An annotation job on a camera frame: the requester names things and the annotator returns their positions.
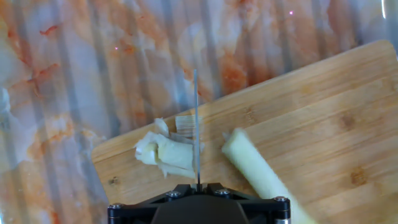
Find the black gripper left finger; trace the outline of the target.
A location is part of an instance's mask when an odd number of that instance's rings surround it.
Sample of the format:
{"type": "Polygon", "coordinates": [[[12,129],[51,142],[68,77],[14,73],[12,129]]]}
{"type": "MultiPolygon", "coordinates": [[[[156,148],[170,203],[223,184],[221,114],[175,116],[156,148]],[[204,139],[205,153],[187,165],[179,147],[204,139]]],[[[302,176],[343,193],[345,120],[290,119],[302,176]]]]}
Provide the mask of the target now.
{"type": "Polygon", "coordinates": [[[113,203],[107,208],[108,224],[133,223],[136,219],[151,220],[161,205],[193,194],[194,188],[190,184],[178,184],[166,193],[134,205],[113,203]]]}

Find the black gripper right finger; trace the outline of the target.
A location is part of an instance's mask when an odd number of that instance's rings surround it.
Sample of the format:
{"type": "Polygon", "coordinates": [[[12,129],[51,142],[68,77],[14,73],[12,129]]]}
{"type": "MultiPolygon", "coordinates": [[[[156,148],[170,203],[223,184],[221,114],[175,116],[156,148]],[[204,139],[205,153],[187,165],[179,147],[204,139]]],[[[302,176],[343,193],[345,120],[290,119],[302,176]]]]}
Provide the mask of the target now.
{"type": "Polygon", "coordinates": [[[269,223],[290,224],[290,200],[284,196],[261,199],[220,183],[203,184],[202,193],[210,202],[202,205],[205,215],[215,223],[269,223]]]}

